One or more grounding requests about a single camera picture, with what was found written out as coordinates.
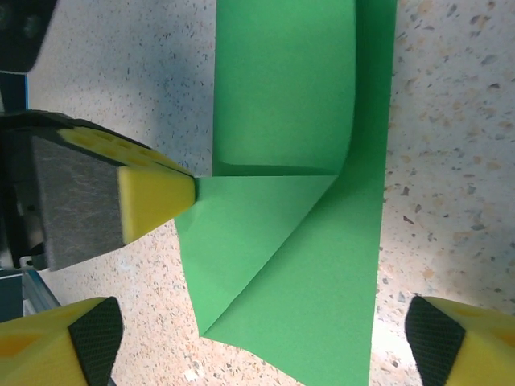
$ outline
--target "table surface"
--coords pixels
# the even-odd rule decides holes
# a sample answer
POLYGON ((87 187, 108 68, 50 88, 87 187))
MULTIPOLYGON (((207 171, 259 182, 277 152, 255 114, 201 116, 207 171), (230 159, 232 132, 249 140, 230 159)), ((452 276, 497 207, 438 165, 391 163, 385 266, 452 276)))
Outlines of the table surface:
MULTIPOLYGON (((31 108, 96 121, 208 175, 214 18, 214 0, 60 2, 31 108)), ((514 40, 509 0, 398 3, 371 385, 420 385, 403 333, 415 293, 515 312, 514 40)), ((121 385, 296 384, 198 338, 172 222, 43 276, 63 303, 121 301, 121 385)))

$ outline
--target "terrazzo surface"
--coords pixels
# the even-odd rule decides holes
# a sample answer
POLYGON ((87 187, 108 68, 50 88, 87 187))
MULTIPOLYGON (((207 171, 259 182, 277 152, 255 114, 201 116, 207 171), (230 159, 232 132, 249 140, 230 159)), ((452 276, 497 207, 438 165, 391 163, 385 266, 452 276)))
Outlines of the terrazzo surface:
MULTIPOLYGON (((213 0, 60 2, 29 76, 30 105, 209 175, 214 17, 213 0)), ((371 385, 421 384, 403 333, 416 293, 515 314, 514 41, 514 2, 398 3, 371 385)), ((63 303, 120 300, 122 386, 297 384, 198 338, 172 222, 43 276, 63 303)))

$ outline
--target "black rubber pad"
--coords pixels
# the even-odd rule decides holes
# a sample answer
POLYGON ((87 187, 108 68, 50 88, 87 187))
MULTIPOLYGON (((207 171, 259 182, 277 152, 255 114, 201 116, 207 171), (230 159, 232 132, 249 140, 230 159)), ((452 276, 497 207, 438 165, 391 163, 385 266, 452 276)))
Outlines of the black rubber pad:
POLYGON ((116 298, 107 298, 68 327, 88 386, 106 386, 123 335, 116 298))
POLYGON ((411 301, 405 328, 424 386, 444 386, 465 338, 465 329, 421 297, 411 301))

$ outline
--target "granite countertop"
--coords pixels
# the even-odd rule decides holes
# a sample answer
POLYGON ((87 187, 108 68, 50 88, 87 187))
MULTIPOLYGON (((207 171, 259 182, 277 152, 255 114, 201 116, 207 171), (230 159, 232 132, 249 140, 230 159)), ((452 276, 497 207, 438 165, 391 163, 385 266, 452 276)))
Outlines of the granite countertop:
MULTIPOLYGON (((96 121, 208 175, 214 0, 60 2, 33 109, 96 121)), ((403 321, 415 293, 515 313, 515 3, 400 0, 370 384, 420 385, 403 321)), ((43 273, 63 303, 116 296, 120 385, 297 384, 199 339, 173 222, 43 273)))

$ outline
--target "green paper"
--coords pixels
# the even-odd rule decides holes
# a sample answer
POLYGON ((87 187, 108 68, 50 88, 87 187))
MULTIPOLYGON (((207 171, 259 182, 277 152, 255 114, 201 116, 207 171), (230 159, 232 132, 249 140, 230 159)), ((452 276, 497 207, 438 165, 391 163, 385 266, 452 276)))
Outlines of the green paper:
POLYGON ((307 385, 368 384, 394 22, 394 0, 217 5, 215 177, 175 222, 188 290, 203 336, 307 385))

